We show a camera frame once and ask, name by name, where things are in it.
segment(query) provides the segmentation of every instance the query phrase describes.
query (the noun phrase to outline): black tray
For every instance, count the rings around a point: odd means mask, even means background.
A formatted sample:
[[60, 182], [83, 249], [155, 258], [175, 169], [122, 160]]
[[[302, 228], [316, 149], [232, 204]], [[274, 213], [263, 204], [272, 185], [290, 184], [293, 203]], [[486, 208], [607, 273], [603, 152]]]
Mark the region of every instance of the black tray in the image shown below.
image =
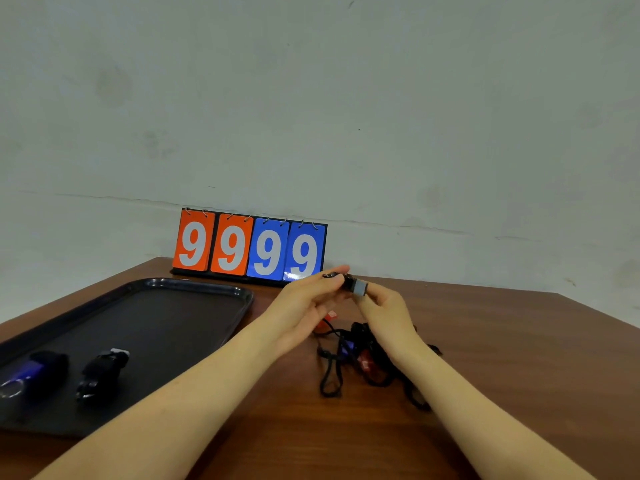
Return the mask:
[[[0, 383], [35, 350], [69, 355], [48, 398], [0, 399], [0, 428], [82, 437], [219, 349], [253, 302], [249, 290], [172, 278], [130, 282], [0, 344]], [[131, 352], [103, 406], [76, 403], [85, 364], [112, 347]]]

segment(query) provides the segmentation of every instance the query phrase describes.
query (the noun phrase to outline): wooden table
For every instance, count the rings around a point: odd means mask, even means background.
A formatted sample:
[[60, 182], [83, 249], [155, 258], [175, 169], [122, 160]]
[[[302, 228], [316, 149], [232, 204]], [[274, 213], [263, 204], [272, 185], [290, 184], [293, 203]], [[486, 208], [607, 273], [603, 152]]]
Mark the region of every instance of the wooden table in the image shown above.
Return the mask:
[[[0, 324], [0, 341], [117, 286], [171, 276], [152, 259]], [[421, 336], [480, 391], [599, 479], [640, 477], [640, 330], [558, 294], [375, 279], [400, 291]], [[259, 316], [278, 289], [248, 286]], [[337, 309], [339, 324], [359, 315]], [[316, 340], [276, 362], [229, 418], [190, 478], [477, 478], [433, 413], [398, 383], [366, 385], [344, 371], [324, 399]], [[27, 479], [74, 444], [0, 433], [0, 478]]]

